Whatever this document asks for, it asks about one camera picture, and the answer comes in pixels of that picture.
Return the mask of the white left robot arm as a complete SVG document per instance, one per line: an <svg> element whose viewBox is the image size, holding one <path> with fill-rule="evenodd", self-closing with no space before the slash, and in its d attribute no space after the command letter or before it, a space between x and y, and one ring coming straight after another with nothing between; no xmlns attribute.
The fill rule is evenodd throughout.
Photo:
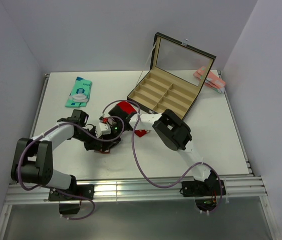
<svg viewBox="0 0 282 240"><path fill-rule="evenodd" d="M102 118L99 125L87 129L88 114L75 109L72 115L61 118L46 132L33 137L21 138L17 142L11 178L23 189L29 191L26 183L35 187L60 189L67 200L77 196L78 187L75 176L54 169L53 151L64 141L76 139L84 144L87 151L106 152L120 142L124 132L124 121L117 116Z"/></svg>

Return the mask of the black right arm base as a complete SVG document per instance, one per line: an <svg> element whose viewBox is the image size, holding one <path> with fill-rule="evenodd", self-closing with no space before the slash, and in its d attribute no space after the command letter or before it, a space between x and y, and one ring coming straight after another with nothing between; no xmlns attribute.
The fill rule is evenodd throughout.
<svg viewBox="0 0 282 240"><path fill-rule="evenodd" d="M195 200L196 207L203 212L210 213L218 206L217 198L226 195L224 181L206 180L204 182L198 180L183 181L180 194L185 198L199 197Z"/></svg>

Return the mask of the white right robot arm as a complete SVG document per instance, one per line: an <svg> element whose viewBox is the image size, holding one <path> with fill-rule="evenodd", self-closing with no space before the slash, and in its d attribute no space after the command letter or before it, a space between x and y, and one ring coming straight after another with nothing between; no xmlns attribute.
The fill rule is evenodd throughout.
<svg viewBox="0 0 282 240"><path fill-rule="evenodd" d="M179 118L172 110L167 109L163 113L140 114L127 102L121 101L110 111L112 117L119 117L122 123L122 130L132 131L131 145L135 163L142 176L153 186L161 189L171 188L177 185L187 175L192 172L194 187L187 186L189 181L182 184L183 195L188 197L215 195L223 196L225 187L222 185L219 175L208 164L203 162L200 154L196 150L190 134L190 127ZM143 172L139 165L135 145L134 134L138 130L154 130L163 143L172 151L176 151L188 164L189 168L175 182L170 185L158 185L152 182Z"/></svg>

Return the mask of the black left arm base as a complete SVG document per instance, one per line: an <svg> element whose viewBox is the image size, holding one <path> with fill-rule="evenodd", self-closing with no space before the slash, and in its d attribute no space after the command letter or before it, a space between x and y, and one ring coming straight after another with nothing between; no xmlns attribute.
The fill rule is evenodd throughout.
<svg viewBox="0 0 282 240"><path fill-rule="evenodd" d="M79 213L82 200L92 200L94 197L94 185L77 185L76 190L50 190L48 201L59 203L59 213L66 216L73 216Z"/></svg>

